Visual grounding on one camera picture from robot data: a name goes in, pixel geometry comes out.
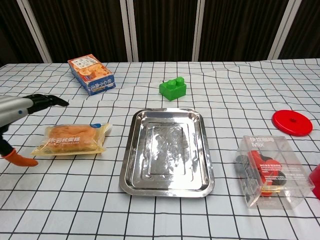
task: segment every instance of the brown curtain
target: brown curtain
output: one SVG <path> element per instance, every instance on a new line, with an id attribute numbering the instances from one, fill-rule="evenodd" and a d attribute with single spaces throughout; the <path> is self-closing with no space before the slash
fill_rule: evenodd
<path id="1" fill-rule="evenodd" d="M 0 66 L 43 63 L 16 0 L 0 1 Z"/>
<path id="2" fill-rule="evenodd" d="M 279 59 L 320 58 L 320 0 L 303 0 Z"/>
<path id="3" fill-rule="evenodd" d="M 119 0 L 29 0 L 53 62 L 93 54 L 126 62 Z"/>
<path id="4" fill-rule="evenodd" d="M 134 0 L 139 61 L 191 61 L 197 0 Z"/>
<path id="5" fill-rule="evenodd" d="M 266 60 L 288 0 L 205 1 L 199 61 Z"/>

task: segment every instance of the transparent packaging box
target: transparent packaging box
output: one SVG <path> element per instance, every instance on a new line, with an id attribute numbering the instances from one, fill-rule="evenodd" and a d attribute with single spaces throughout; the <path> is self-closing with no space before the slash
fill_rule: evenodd
<path id="1" fill-rule="evenodd" d="M 292 209 L 314 188 L 284 136 L 244 136 L 235 170 L 249 208 Z"/>

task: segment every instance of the table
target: table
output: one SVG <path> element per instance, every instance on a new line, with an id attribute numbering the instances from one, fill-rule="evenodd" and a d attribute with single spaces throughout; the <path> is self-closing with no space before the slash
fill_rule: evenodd
<path id="1" fill-rule="evenodd" d="M 28 156 L 47 126 L 113 124 L 106 151 L 37 157 L 36 167 L 0 161 L 0 239 L 196 240 L 298 239 L 320 236 L 320 201 L 311 193 L 294 210 L 248 209 L 234 170 L 243 135 L 284 135 L 308 173 L 320 163 L 320 59 L 256 62 L 120 62 L 116 88 L 88 96 L 66 63 L 7 64 L 0 94 L 54 94 L 70 106 L 50 107 L 10 126 L 5 134 Z M 183 76 L 187 95 L 167 101 L 165 79 Z M 130 196 L 119 175 L 132 116 L 144 108 L 193 108 L 202 114 L 215 176 L 199 199 Z M 271 122 L 276 110 L 307 116 L 314 130 L 285 135 Z"/>

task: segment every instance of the green lego brick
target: green lego brick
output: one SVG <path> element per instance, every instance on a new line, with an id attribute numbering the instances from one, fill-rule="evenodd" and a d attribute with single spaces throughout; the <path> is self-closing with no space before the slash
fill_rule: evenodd
<path id="1" fill-rule="evenodd" d="M 165 96 L 169 101 L 186 95 L 187 85 L 183 77 L 166 81 L 159 85 L 159 93 Z"/>

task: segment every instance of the red plastic lid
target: red plastic lid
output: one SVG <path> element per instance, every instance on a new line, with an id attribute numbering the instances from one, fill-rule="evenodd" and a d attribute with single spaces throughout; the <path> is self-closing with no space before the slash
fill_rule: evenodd
<path id="1" fill-rule="evenodd" d="M 280 131 L 293 136 L 306 136 L 312 131 L 311 121 L 296 111 L 280 110 L 272 116 L 274 126 Z"/>

